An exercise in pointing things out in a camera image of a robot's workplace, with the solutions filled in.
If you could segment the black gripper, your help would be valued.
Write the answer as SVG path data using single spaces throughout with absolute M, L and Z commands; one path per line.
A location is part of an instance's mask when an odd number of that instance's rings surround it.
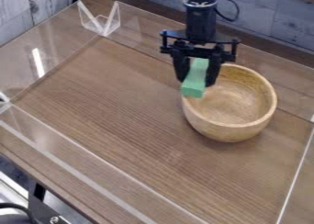
M 237 60 L 241 40 L 218 32 L 209 40 L 200 41 L 190 39 L 184 29 L 165 29 L 160 35 L 162 37 L 160 51 L 173 56 L 173 66 L 178 81 L 182 83 L 186 80 L 190 70 L 189 57 L 205 58 L 210 59 L 206 71 L 206 86 L 214 85 L 220 75 L 221 63 L 236 62 Z

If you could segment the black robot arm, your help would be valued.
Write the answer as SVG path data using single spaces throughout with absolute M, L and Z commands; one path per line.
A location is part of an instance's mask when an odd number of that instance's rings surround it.
M 188 79 L 192 70 L 192 59 L 209 61 L 205 70 L 205 86 L 217 83 L 221 66 L 225 62 L 236 62 L 237 49 L 241 40 L 237 37 L 217 32 L 217 18 L 229 21 L 236 18 L 225 17 L 217 8 L 217 0 L 184 0 L 186 8 L 186 28 L 182 30 L 162 30 L 162 45 L 160 51 L 173 58 L 174 71 L 178 81 Z

